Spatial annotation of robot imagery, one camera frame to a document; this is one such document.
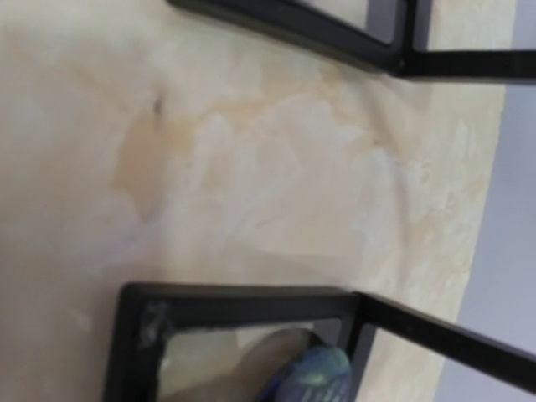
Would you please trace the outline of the black brooch display box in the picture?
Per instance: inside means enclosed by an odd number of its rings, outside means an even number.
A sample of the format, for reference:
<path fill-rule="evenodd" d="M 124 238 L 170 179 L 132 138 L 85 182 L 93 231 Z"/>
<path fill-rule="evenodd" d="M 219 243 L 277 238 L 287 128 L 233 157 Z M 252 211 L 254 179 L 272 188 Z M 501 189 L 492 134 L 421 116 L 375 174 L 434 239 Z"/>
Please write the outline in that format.
<path fill-rule="evenodd" d="M 397 1 L 394 32 L 384 42 L 304 1 L 172 1 L 171 6 L 231 23 L 335 59 L 403 80 L 533 84 L 535 52 L 432 50 L 430 1 Z"/>

